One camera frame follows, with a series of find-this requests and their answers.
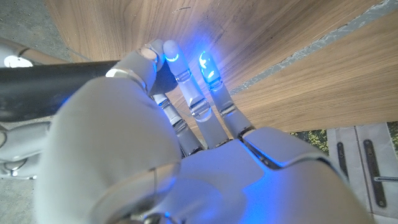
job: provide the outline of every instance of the white light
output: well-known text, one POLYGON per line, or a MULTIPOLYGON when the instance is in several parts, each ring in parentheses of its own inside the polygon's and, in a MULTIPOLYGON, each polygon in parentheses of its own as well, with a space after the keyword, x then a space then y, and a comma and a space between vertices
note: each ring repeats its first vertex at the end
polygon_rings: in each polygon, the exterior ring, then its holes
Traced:
POLYGON ((116 68, 112 68, 106 73, 105 77, 114 77, 114 74, 116 74, 116 72, 118 72, 118 70, 116 68))
POLYGON ((4 65, 8 68, 18 68, 18 67, 32 67, 32 62, 17 57, 15 55, 10 55, 4 59, 4 65))
POLYGON ((204 52, 202 52, 202 53, 200 54, 200 57, 199 57, 199 64, 200 64, 200 66, 201 66, 202 68, 206 69, 206 60, 204 60, 204 59, 201 58, 201 56, 202 56, 204 53, 206 53, 206 52, 204 51, 204 52))
POLYGON ((214 70, 210 72, 209 77, 207 78, 211 78, 214 75, 214 70))

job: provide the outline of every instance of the wood grain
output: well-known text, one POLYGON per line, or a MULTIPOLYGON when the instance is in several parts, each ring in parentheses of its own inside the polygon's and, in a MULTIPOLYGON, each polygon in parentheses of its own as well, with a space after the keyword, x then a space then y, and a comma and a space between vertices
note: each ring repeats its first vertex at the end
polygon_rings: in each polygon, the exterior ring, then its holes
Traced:
MULTIPOLYGON (((210 51, 229 89, 252 78, 381 0, 45 0, 66 45, 94 60, 116 60, 152 39, 180 43, 197 65, 210 51)), ((189 111, 176 89, 168 94, 189 111)))
MULTIPOLYGON (((231 90, 380 1, 45 2, 66 45, 92 60, 120 59, 154 38, 176 40, 210 98, 197 66, 203 50, 231 90)), ((284 131, 398 120, 393 21, 396 13, 295 62, 233 96, 236 104, 257 127, 284 131)), ((178 88, 168 96, 189 113, 178 88)))
POLYGON ((396 21, 398 11, 233 98, 257 127, 272 126, 284 131, 397 121, 396 21))

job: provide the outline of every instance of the black pipe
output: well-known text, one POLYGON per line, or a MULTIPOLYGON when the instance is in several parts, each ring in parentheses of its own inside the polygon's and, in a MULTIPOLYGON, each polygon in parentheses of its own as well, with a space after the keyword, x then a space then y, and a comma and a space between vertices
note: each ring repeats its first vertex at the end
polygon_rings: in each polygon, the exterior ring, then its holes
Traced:
MULTIPOLYGON (((118 61, 0 69, 0 121, 18 122, 53 115, 92 78, 105 76, 118 61)), ((158 72, 150 94, 177 86, 169 67, 158 72)))

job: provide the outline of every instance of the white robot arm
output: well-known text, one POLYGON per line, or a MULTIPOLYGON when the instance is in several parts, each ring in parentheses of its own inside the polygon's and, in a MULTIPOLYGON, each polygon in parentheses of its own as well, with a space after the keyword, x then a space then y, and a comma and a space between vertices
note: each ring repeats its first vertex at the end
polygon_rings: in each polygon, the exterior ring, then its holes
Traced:
POLYGON ((0 131, 0 177, 36 179, 49 122, 0 131))
POLYGON ((211 55, 199 64, 233 140, 180 47, 156 40, 58 111, 37 178, 39 223, 372 223, 326 155, 282 131, 255 129, 211 55), (167 97, 147 95, 165 59, 208 150, 167 97))

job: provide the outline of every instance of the gray floor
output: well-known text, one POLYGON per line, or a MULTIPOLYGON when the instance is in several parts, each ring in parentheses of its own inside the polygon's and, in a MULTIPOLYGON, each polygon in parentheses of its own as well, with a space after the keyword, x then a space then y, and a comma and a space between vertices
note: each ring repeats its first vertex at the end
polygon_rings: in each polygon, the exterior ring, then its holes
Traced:
MULTIPOLYGON (((0 0, 0 37, 70 61, 42 0, 0 0)), ((0 180, 0 223, 36 223, 34 181, 0 180)))

